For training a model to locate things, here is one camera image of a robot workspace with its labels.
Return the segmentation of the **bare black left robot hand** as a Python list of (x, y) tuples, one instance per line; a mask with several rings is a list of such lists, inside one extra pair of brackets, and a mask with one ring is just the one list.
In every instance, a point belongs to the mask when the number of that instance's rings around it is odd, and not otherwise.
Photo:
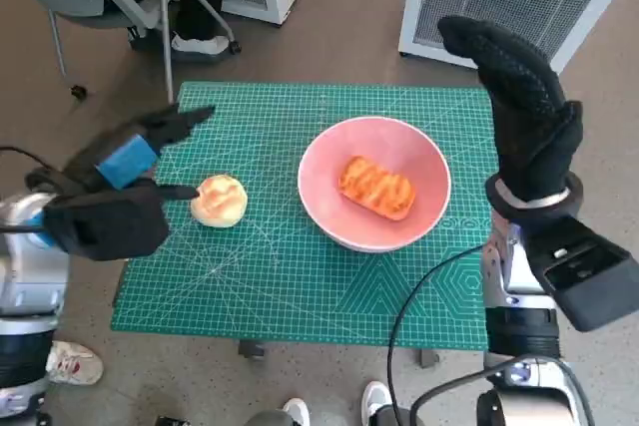
[(138, 116), (94, 138), (67, 163), (62, 174), (86, 193), (120, 191), (151, 169), (163, 147), (187, 139), (214, 111), (213, 106), (205, 106), (181, 112), (172, 104)]

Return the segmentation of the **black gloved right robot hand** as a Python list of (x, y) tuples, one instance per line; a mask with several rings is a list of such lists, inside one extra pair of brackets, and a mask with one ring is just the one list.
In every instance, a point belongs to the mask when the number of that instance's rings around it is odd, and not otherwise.
[(437, 23), (444, 49), (477, 66), (493, 115), (499, 177), (523, 202), (564, 192), (583, 139), (583, 107), (568, 100), (537, 47), (488, 21), (445, 16)]

